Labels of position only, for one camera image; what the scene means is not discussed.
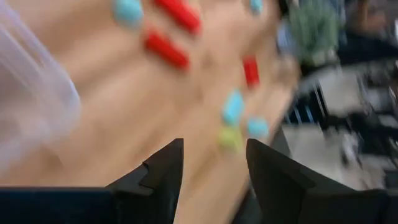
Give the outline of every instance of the floor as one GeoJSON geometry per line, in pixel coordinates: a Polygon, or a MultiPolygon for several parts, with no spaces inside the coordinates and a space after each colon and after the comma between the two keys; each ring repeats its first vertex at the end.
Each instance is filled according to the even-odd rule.
{"type": "MultiPolygon", "coordinates": [[[[341,72],[327,71],[320,80],[326,104],[332,113],[344,114],[350,108],[361,105],[358,100],[357,69],[341,72]]],[[[362,157],[364,170],[357,164],[344,167],[341,163],[340,147],[342,134],[333,133],[325,138],[319,128],[301,126],[284,127],[292,158],[299,163],[356,190],[383,188],[383,167],[386,161],[375,157],[362,157]]]]}

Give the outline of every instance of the table surface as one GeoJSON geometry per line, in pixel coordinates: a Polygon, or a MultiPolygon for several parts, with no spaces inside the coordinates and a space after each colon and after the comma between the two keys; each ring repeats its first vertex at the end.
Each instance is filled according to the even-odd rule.
{"type": "Polygon", "coordinates": [[[105,186],[175,138],[184,138],[183,182],[176,223],[228,223],[247,182],[244,149],[222,151],[216,138],[221,109],[234,89],[243,92],[241,123],[268,120],[272,140],[289,106],[298,67],[275,46],[277,6],[264,0],[255,16],[249,2],[191,0],[201,17],[197,37],[152,1],[141,27],[113,20],[110,0],[8,0],[70,74],[81,116],[67,136],[12,166],[1,185],[105,186]],[[143,33],[156,27],[186,49],[191,67],[180,72],[145,52],[143,33]],[[242,58],[256,55],[261,84],[246,88],[242,58]]]}

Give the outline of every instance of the small block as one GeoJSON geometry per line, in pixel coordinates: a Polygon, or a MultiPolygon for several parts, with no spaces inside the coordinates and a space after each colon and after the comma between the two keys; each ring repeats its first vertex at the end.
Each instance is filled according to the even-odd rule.
{"type": "Polygon", "coordinates": [[[116,0],[114,14],[118,21],[135,26],[144,17],[139,0],[116,0]]]}
{"type": "Polygon", "coordinates": [[[244,109],[244,101],[239,90],[230,94],[223,109],[224,122],[230,125],[238,125],[244,109]]]}
{"type": "Polygon", "coordinates": [[[260,13],[262,11],[262,0],[251,0],[250,2],[252,11],[260,13]]]}
{"type": "Polygon", "coordinates": [[[268,135],[268,124],[264,119],[251,118],[248,120],[248,133],[255,138],[268,135]]]}
{"type": "Polygon", "coordinates": [[[254,57],[247,57],[243,60],[244,76],[248,87],[251,88],[259,84],[259,72],[257,61],[254,57]]]}
{"type": "Polygon", "coordinates": [[[223,127],[218,136],[218,144],[223,148],[239,150],[243,147],[242,134],[237,127],[223,127]]]}

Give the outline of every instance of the yellow-green block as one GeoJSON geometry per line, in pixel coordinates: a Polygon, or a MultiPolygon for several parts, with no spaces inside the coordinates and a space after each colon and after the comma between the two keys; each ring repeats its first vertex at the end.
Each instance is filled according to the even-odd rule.
{"type": "Polygon", "coordinates": [[[218,143],[224,149],[239,151],[243,147],[242,134],[237,127],[223,127],[218,136],[218,143]]]}

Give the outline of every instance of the blue block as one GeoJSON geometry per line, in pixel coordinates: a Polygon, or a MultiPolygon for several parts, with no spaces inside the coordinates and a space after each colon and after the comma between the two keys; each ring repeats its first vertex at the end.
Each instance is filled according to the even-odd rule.
{"type": "Polygon", "coordinates": [[[116,0],[114,15],[119,22],[136,26],[144,17],[144,12],[139,0],[116,0]]]}
{"type": "Polygon", "coordinates": [[[260,13],[262,11],[262,0],[251,0],[250,5],[253,12],[260,13]]]}
{"type": "Polygon", "coordinates": [[[248,133],[255,138],[261,138],[268,135],[268,124],[264,119],[252,118],[248,120],[248,133]]]}
{"type": "Polygon", "coordinates": [[[223,109],[225,123],[236,126],[239,124],[244,109],[242,94],[239,90],[233,91],[227,99],[223,109]]]}

